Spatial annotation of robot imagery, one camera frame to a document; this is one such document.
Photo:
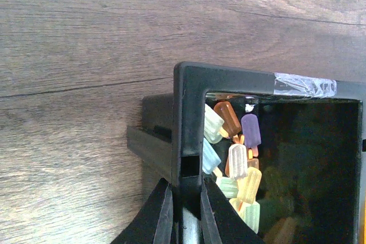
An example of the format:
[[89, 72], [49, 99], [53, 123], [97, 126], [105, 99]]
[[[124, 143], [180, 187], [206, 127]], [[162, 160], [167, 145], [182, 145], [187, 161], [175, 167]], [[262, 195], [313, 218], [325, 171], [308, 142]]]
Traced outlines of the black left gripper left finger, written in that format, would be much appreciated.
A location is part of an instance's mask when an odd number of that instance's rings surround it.
[[161, 178], [141, 210], [112, 242], [170, 243], [173, 228], [173, 194], [167, 180]]

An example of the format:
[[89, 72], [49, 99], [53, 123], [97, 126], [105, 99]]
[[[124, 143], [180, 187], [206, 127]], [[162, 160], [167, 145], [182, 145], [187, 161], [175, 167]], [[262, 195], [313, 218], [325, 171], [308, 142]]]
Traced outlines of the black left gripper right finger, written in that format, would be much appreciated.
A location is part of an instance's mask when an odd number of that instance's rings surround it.
[[211, 178], [205, 178], [202, 183], [201, 227], [205, 243], [264, 242], [239, 217]]

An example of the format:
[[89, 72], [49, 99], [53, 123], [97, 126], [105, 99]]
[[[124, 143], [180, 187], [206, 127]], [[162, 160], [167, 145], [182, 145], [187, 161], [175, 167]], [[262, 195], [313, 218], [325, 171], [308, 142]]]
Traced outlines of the black bin with popsicle candies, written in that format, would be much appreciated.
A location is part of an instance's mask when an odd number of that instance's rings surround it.
[[263, 243], [359, 243], [363, 83], [182, 62], [171, 94], [143, 99], [127, 141], [146, 200], [161, 178], [171, 186], [170, 243], [205, 243], [205, 178]]

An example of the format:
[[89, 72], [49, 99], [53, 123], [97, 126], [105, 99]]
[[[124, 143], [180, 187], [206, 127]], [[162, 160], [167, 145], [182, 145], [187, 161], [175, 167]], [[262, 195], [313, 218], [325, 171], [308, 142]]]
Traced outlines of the yellow bin with star candies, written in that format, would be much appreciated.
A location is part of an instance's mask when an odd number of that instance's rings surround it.
[[365, 202], [363, 202], [363, 209], [362, 209], [362, 221], [360, 223], [360, 235], [359, 235], [359, 243], [360, 244], [365, 244], [365, 222], [366, 222], [366, 218], [365, 218]]

